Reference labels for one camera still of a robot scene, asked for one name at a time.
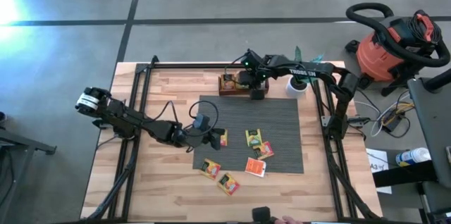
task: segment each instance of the plastic bottle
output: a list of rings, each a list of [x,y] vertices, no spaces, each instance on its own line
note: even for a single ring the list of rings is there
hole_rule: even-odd
[[[429,154],[429,150],[424,147],[405,151],[396,156],[396,163],[401,167],[430,160],[431,155]]]

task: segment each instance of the metal stand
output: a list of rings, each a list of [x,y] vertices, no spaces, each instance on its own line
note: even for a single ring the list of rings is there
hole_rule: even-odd
[[[20,135],[13,134],[7,130],[0,129],[0,141],[8,142],[14,145],[29,146],[36,150],[44,151],[46,154],[55,154],[56,147],[49,146],[33,139],[28,139]]]
[[[5,223],[6,216],[14,195],[16,194],[17,187],[25,176],[35,150],[44,151],[46,154],[55,154],[56,147],[16,135],[12,132],[6,131],[5,129],[0,129],[0,141],[9,143],[9,145],[4,147],[8,148],[7,151],[11,150],[8,154],[14,155],[14,163],[10,163],[10,168],[14,170],[14,176],[11,177],[11,179],[13,179],[11,181],[11,190],[6,192],[8,194],[5,195],[6,198],[0,206],[0,223]]]
[[[334,104],[333,104],[332,95],[330,94],[330,90],[329,90],[329,88],[327,86],[324,86],[324,91],[326,92],[327,103],[328,103],[328,107],[329,107],[329,110],[330,110],[330,115],[332,116],[335,113],[335,107],[334,107]],[[341,171],[345,175],[345,178],[348,181],[351,181],[350,180],[350,174],[349,174],[349,172],[347,170],[346,156],[345,156],[345,149],[343,148],[343,142],[341,141],[341,139],[336,139],[334,141],[335,141],[335,144],[337,146],[337,153],[338,153],[338,159],[340,160]],[[350,210],[351,217],[356,218],[357,217],[357,212],[356,212],[355,204],[354,204],[354,202],[352,201],[352,199],[350,198],[350,196],[348,194],[346,194],[346,200],[347,200],[347,206],[348,206],[348,208]]]

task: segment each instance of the black cable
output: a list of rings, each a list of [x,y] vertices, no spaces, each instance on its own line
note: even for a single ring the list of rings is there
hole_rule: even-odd
[[[166,105],[163,107],[163,110],[161,110],[160,114],[158,114],[157,117],[150,118],[149,120],[146,120],[143,123],[152,123],[155,120],[159,119],[161,117],[161,115],[163,115],[163,112],[166,110],[166,108],[168,107],[169,104],[171,104],[171,106],[172,106],[172,112],[174,113],[175,121],[178,123],[177,113],[175,112],[175,106],[174,106],[174,103],[172,101],[166,102]]]
[[[9,188],[8,188],[8,190],[6,191],[5,196],[4,196],[3,199],[0,201],[0,207],[1,207],[1,206],[3,205],[3,203],[5,202],[6,198],[7,198],[8,195],[9,195],[9,192],[11,191],[11,188],[12,188],[13,185],[14,185],[14,182],[16,181],[16,179],[14,178],[13,157],[12,157],[12,155],[11,155],[11,152],[10,152],[8,149],[6,150],[6,153],[8,153],[8,156],[9,156],[9,168],[10,168],[10,171],[11,171],[11,184],[9,185]]]
[[[406,90],[406,91],[404,91],[403,93],[401,93],[400,95],[399,95],[399,97],[397,98],[397,100],[396,100],[396,107],[395,107],[395,110],[397,110],[397,106],[398,106],[398,104],[400,104],[400,99],[401,99],[401,97],[405,94],[405,93],[407,93],[409,90]]]
[[[246,56],[246,54],[243,55],[243,56],[238,57],[238,58],[235,59],[232,63],[226,65],[226,66],[224,67],[224,74],[227,75],[227,67],[233,65],[236,61],[239,61],[241,58],[244,58],[245,56]],[[236,81],[235,81],[234,79],[232,79],[232,78],[230,79],[230,81],[232,81],[232,82],[235,83],[235,84],[240,85],[240,83],[236,82]]]
[[[346,132],[346,134],[353,134],[353,135],[361,135],[364,138],[364,141],[366,141],[366,135],[364,132],[362,132],[359,128],[354,127],[352,125],[349,125],[351,128],[354,128],[355,130],[358,130],[360,133],[358,132]]]
[[[387,134],[389,134],[391,137],[400,139],[402,137],[404,137],[410,130],[410,119],[408,117],[404,117],[405,119],[407,119],[407,129],[404,133],[402,133],[401,135],[394,135],[391,132],[385,131]]]
[[[357,91],[358,91],[360,94],[362,94],[362,95],[366,98],[366,100],[368,100],[369,103],[370,103],[376,110],[378,110],[379,114],[381,114],[381,110],[380,110],[380,109],[372,102],[372,100],[370,100],[370,98],[368,98],[368,96],[367,96],[363,91],[361,91],[360,89],[357,89]]]
[[[212,125],[208,130],[206,130],[205,132],[203,132],[203,133],[201,133],[201,134],[198,134],[198,135],[187,134],[187,136],[191,136],[191,137],[203,136],[203,135],[209,133],[209,132],[214,128],[214,126],[216,125],[216,123],[218,122],[218,119],[219,119],[219,111],[218,111],[218,107],[217,107],[214,103],[212,103],[211,101],[200,100],[200,101],[196,101],[195,103],[193,103],[193,105],[191,105],[191,107],[190,107],[190,111],[188,112],[189,115],[190,115],[190,117],[196,119],[196,117],[194,117],[193,115],[191,115],[191,110],[192,110],[192,108],[193,108],[196,104],[200,104],[200,103],[208,103],[208,104],[211,104],[211,105],[213,106],[213,108],[215,109],[215,111],[216,111],[216,119],[215,119],[213,125]]]
[[[106,144],[106,143],[110,142],[111,140],[113,140],[113,139],[115,139],[115,138],[117,138],[117,137],[118,137],[118,135],[114,135],[114,137],[112,137],[111,139],[108,139],[108,140],[106,140],[106,141],[104,141],[104,142],[98,144],[97,147],[96,147],[96,150],[99,149],[99,147],[100,147],[101,145]]]
[[[192,150],[194,150],[194,147],[188,146],[188,148],[186,149],[186,152],[190,153]]]
[[[425,28],[420,25],[421,21],[417,18],[416,12],[410,20],[406,22],[407,27],[410,29],[412,34],[420,41],[429,43],[428,40],[424,38]],[[433,25],[433,31],[431,35],[431,42],[437,44],[442,39],[442,30],[438,25],[431,20]]]

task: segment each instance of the white paper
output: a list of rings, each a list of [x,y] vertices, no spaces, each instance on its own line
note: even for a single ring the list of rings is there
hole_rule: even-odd
[[[366,152],[368,153],[368,160],[371,166],[371,172],[376,173],[382,170],[388,169],[388,163],[387,163],[387,152],[385,151],[379,151],[374,149],[366,149]],[[380,187],[376,188],[376,191],[392,194],[392,187]]]

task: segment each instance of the person's hand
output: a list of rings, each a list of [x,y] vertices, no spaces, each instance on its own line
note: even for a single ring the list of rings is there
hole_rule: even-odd
[[[302,224],[302,221],[295,220],[289,216],[283,216],[282,220],[281,219],[276,220],[275,224]]]

